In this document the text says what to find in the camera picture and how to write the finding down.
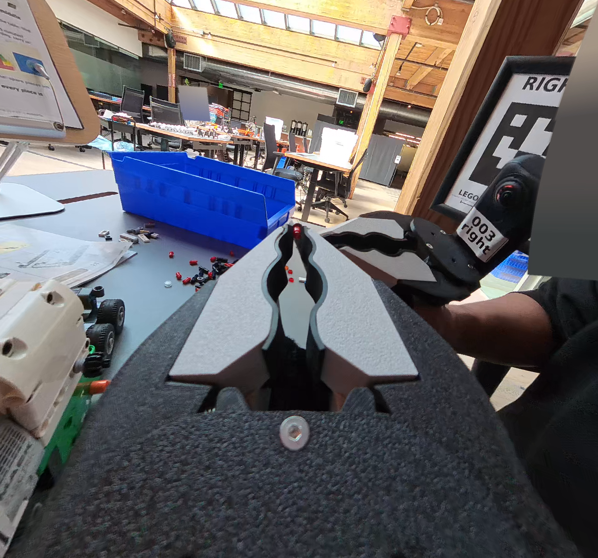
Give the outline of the white green lego truck model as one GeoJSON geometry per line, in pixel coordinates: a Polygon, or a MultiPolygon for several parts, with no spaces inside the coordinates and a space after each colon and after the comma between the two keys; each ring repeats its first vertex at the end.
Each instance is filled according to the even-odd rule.
{"type": "Polygon", "coordinates": [[[101,286],[1,279],[1,556],[107,389],[125,317],[124,301],[105,299],[101,286]]]}

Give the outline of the person's right forearm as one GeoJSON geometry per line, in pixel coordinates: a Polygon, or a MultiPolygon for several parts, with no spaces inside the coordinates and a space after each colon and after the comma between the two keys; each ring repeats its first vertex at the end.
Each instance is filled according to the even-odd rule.
{"type": "Polygon", "coordinates": [[[458,354],[539,372],[559,347],[549,315],[530,296],[415,307],[458,354]]]}

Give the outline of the lego instruction booklet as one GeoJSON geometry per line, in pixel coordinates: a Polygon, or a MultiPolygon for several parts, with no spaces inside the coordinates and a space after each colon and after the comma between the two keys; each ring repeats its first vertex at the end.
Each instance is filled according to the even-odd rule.
{"type": "Polygon", "coordinates": [[[1,225],[1,279],[44,283],[56,280],[67,287],[87,284],[137,252],[129,242],[92,242],[1,225]]]}

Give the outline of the white box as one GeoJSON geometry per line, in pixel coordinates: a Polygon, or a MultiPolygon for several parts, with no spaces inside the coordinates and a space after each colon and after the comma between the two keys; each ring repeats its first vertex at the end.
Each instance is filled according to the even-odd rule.
{"type": "Polygon", "coordinates": [[[322,129],[319,159],[329,165],[348,166],[354,154],[358,135],[349,129],[322,129]]]}

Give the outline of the pile of small lego tiles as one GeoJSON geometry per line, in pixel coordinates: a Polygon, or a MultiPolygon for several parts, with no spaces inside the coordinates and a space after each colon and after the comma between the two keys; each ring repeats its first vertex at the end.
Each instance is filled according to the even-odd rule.
{"type": "Polygon", "coordinates": [[[129,227],[122,233],[116,234],[108,229],[102,229],[99,231],[97,236],[100,239],[108,242],[118,241],[126,242],[132,245],[139,244],[140,242],[149,243],[152,240],[160,239],[160,233],[157,233],[154,230],[152,230],[153,226],[153,223],[147,223],[139,227],[129,227]]]}

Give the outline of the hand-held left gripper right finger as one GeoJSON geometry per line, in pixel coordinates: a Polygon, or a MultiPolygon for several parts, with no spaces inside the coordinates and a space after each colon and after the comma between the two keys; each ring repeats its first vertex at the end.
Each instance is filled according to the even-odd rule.
{"type": "Polygon", "coordinates": [[[301,230],[305,289],[313,300],[308,364],[332,393],[416,381],[418,369],[369,275],[317,232],[301,230]]]}

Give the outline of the wooden office desk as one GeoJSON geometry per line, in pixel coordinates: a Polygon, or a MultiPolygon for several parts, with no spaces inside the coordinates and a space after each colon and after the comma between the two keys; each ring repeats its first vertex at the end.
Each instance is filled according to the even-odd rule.
{"type": "Polygon", "coordinates": [[[283,154],[288,160],[299,162],[301,165],[312,169],[311,176],[309,177],[309,184],[305,198],[301,203],[302,214],[301,221],[308,222],[309,215],[315,196],[316,188],[321,173],[329,172],[335,173],[338,176],[352,177],[352,168],[354,167],[351,163],[345,162],[344,164],[334,164],[329,161],[323,160],[319,153],[298,153],[286,151],[283,154]]]}

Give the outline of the pile of small lego pins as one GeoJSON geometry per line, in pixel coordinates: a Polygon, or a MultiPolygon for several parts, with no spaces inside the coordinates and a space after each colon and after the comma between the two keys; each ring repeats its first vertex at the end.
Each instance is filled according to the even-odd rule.
{"type": "Polygon", "coordinates": [[[193,286],[197,290],[222,277],[240,261],[240,257],[234,253],[224,256],[186,257],[174,251],[168,253],[168,259],[172,264],[170,275],[173,280],[184,286],[193,286]]]}

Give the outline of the black office chair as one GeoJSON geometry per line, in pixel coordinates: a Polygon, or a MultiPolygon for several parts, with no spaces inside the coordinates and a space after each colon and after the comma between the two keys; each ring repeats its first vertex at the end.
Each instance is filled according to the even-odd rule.
{"type": "Polygon", "coordinates": [[[312,209],[325,211],[324,222],[327,224],[331,222],[332,210],[336,215],[349,219],[348,215],[333,203],[333,199],[339,199],[343,202],[343,207],[347,207],[346,201],[350,196],[354,175],[357,169],[361,168],[366,156],[367,152],[364,152],[348,173],[340,170],[325,171],[323,168],[312,169],[307,195],[303,202],[302,211],[305,214],[302,217],[303,221],[307,221],[312,209]]]}

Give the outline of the wooden support post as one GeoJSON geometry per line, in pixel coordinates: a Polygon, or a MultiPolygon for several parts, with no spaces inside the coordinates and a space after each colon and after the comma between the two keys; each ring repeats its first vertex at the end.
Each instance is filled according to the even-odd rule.
{"type": "Polygon", "coordinates": [[[497,72],[510,55],[554,55],[584,0],[476,0],[395,211],[430,210],[497,72]]]}

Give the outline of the black-white marker sign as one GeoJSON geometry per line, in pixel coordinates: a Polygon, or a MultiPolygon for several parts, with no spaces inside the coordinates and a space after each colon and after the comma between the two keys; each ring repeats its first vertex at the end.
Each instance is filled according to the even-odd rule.
{"type": "Polygon", "coordinates": [[[501,169],[543,158],[575,56],[507,56],[467,131],[430,210],[461,220],[501,169]]]}

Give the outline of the printed instruction sheet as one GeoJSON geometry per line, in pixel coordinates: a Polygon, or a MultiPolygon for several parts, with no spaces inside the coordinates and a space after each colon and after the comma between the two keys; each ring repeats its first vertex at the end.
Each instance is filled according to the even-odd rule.
{"type": "Polygon", "coordinates": [[[1,132],[32,134],[83,125],[27,0],[1,0],[1,132]]]}

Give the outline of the blue plastic bin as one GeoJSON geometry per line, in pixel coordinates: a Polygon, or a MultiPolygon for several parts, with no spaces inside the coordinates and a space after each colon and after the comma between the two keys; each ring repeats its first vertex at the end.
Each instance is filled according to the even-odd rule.
{"type": "Polygon", "coordinates": [[[185,152],[112,152],[124,211],[251,249],[295,212],[295,184],[185,152]]]}

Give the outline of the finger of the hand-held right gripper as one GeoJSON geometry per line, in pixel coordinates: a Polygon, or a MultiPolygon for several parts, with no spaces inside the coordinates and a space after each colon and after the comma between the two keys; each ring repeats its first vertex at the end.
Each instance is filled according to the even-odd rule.
{"type": "Polygon", "coordinates": [[[400,254],[414,250],[412,218],[393,211],[375,211],[322,232],[337,249],[400,254]]]}
{"type": "Polygon", "coordinates": [[[404,251],[397,256],[385,255],[377,250],[359,251],[346,246],[340,247],[339,251],[371,278],[383,281],[389,287],[397,285],[400,281],[437,282],[430,266],[410,251],[404,251]]]}

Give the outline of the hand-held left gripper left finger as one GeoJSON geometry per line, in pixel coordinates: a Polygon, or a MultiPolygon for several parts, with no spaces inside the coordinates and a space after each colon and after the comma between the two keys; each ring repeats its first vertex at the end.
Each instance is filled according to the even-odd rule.
{"type": "Polygon", "coordinates": [[[168,376],[176,383],[238,390],[266,411],[271,377],[265,353],[281,323],[287,286],[287,229],[277,228],[219,277],[168,376]]]}

